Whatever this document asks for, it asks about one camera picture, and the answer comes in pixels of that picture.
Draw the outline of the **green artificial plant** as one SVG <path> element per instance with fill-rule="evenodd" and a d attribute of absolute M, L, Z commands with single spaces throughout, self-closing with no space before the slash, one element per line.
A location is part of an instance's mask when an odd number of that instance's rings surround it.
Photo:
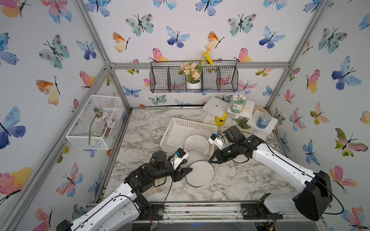
<path fill-rule="evenodd" d="M 238 126 L 240 126 L 243 129 L 249 129 L 249 128 L 251 128 L 250 125 L 247 124 L 248 121 L 249 121 L 248 118 L 239 117 L 239 118 L 235 118 L 234 121 L 237 123 Z"/>

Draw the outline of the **white perforated plastic basket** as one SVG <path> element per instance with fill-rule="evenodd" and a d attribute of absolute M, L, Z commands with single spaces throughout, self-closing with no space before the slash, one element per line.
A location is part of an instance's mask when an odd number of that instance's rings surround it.
<path fill-rule="evenodd" d="M 167 153 L 174 153 L 178 148 L 184 148 L 184 142 L 195 129 L 205 129 L 213 134 L 217 133 L 216 125 L 198 123 L 180 118 L 172 118 L 160 142 L 160 148 Z M 214 151 L 214 144 L 209 143 L 210 151 L 204 156 L 210 158 Z"/>

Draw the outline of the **pink artificial rose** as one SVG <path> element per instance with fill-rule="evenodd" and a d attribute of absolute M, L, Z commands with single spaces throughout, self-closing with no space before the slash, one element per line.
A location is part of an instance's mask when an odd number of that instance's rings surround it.
<path fill-rule="evenodd" d="M 105 130 L 103 130 L 102 133 L 98 133 L 98 132 L 93 132 L 92 133 L 92 126 L 93 124 L 96 124 L 96 125 L 99 125 L 102 121 L 105 122 L 106 119 L 108 118 L 109 116 L 109 113 L 108 112 L 105 112 L 103 111 L 99 106 L 96 106 L 92 111 L 91 111 L 91 115 L 92 115 L 92 121 L 90 123 L 90 126 L 89 126 L 89 138 L 88 138 L 88 145 L 91 145 L 91 138 L 92 137 L 103 137 L 105 139 L 107 139 L 107 128 L 105 128 Z"/>

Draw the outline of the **yellow plastic bottle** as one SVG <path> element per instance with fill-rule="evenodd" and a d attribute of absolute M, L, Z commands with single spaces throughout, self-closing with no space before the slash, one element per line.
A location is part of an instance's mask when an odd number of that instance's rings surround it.
<path fill-rule="evenodd" d="M 225 112 L 221 117 L 216 117 L 215 123 L 218 126 L 223 126 L 226 122 L 226 119 L 227 119 L 227 112 Z"/>

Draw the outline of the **white tiered wooden shelf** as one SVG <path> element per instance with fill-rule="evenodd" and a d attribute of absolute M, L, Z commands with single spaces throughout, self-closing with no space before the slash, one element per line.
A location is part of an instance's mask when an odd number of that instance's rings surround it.
<path fill-rule="evenodd" d="M 248 119 L 247 125 L 252 128 L 253 134 L 265 140 L 266 137 L 272 133 L 273 129 L 278 123 L 278 120 L 272 117 L 266 128 L 261 129 L 257 127 L 258 119 L 260 118 L 260 115 L 262 115 L 263 113 L 259 110 L 254 111 L 254 106 L 255 106 L 254 101 L 247 100 L 242 112 L 235 114 L 230 110 L 230 103 L 226 103 L 221 99 L 212 97 L 202 108 L 207 112 L 207 115 L 204 118 L 203 123 L 215 124 L 216 117 L 221 118 L 225 113 L 227 113 L 227 116 L 231 118 L 233 125 L 237 124 L 237 122 L 234 121 L 234 119 L 247 118 Z"/>

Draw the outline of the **white pot with flowers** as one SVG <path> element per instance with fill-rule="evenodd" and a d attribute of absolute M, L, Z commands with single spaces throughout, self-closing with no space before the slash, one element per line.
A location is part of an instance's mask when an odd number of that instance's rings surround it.
<path fill-rule="evenodd" d="M 180 65 L 179 75 L 186 76 L 186 88 L 189 90 L 201 90 L 203 69 L 207 66 L 214 66 L 210 51 L 202 53 L 199 61 L 187 61 Z"/>

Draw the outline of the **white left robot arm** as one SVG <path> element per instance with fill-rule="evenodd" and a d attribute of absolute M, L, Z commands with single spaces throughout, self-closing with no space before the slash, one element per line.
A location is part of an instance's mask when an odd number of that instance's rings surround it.
<path fill-rule="evenodd" d="M 179 148 L 172 156 L 163 151 L 152 154 L 148 163 L 133 170 L 124 182 L 106 199 L 81 217 L 57 225 L 58 231 L 115 231 L 150 212 L 144 193 L 154 187 L 155 180 L 171 178 L 181 181 L 192 169 L 183 167 L 189 153 Z"/>

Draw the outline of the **blue granule jar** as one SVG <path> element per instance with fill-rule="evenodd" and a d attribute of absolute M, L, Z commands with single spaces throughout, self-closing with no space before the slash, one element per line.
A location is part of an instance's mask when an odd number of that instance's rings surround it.
<path fill-rule="evenodd" d="M 262 113 L 256 122 L 256 126 L 260 129 L 265 129 L 271 120 L 272 116 L 269 113 Z"/>

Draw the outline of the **green lidded glass jar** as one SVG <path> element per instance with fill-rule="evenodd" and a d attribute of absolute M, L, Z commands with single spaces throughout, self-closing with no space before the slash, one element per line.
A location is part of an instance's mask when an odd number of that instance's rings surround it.
<path fill-rule="evenodd" d="M 232 96 L 230 101 L 231 112 L 235 114 L 240 114 L 243 111 L 246 102 L 247 99 L 244 95 L 235 94 L 234 96 Z"/>

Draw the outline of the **cream bubble plant pot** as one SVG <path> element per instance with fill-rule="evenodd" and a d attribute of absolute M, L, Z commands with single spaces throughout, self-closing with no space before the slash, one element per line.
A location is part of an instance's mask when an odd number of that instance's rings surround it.
<path fill-rule="evenodd" d="M 239 131 L 240 132 L 249 132 L 249 133 L 252 133 L 252 130 L 251 130 L 251 128 L 249 128 L 249 129 L 243 129 L 243 128 L 241 128 L 240 126 L 236 126 L 238 129 L 239 129 Z"/>

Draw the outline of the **white mesh laundry bag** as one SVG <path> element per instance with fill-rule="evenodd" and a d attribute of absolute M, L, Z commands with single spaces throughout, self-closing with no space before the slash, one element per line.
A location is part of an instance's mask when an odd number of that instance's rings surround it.
<path fill-rule="evenodd" d="M 192 187 L 199 188 L 210 183 L 215 175 L 214 167 L 207 160 L 195 160 L 187 168 L 191 168 L 192 171 L 185 179 Z"/>

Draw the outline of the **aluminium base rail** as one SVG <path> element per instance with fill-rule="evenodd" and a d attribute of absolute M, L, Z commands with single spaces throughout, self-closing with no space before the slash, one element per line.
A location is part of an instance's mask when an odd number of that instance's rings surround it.
<path fill-rule="evenodd" d="M 97 205 L 84 215 L 89 226 L 97 229 L 120 228 L 134 221 L 163 222 L 227 222 L 227 221 L 308 221 L 298 212 L 270 212 L 261 200 L 242 202 L 149 202 L 139 206 L 128 202 L 107 218 Z"/>

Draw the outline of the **pink trimmed mesh bag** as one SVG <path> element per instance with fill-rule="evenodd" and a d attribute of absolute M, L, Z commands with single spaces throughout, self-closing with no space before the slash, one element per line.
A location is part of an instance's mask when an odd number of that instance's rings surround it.
<path fill-rule="evenodd" d="M 209 143 L 205 137 L 201 135 L 191 135 L 184 142 L 184 149 L 188 152 L 194 151 L 200 155 L 206 156 L 209 151 Z"/>
<path fill-rule="evenodd" d="M 204 137 L 206 140 L 209 140 L 210 137 L 212 136 L 212 132 L 209 131 L 209 130 L 205 130 L 205 129 L 195 129 L 192 131 L 191 135 L 199 135 L 199 136 L 202 136 Z"/>

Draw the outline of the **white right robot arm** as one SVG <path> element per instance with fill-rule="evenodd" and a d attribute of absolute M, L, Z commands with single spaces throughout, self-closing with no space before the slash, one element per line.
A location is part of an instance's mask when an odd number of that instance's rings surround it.
<path fill-rule="evenodd" d="M 236 126 L 212 134 L 208 141 L 218 147 L 209 163 L 223 164 L 245 156 L 269 167 L 298 191 L 298 195 L 267 195 L 262 199 L 262 207 L 270 213 L 300 213 L 309 220 L 318 221 L 334 198 L 327 173 L 300 166 L 273 150 L 259 137 L 245 137 Z"/>

